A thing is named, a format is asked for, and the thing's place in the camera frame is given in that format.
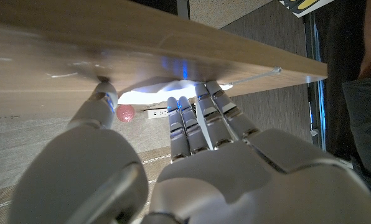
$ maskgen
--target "electrical socket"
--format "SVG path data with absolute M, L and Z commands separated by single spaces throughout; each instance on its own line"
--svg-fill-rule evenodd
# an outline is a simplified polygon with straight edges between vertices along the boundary
M 144 111 L 144 114 L 148 119 L 153 118 L 164 118 L 169 116 L 169 113 L 167 112 L 167 109 L 155 109 L 155 110 L 146 110 Z

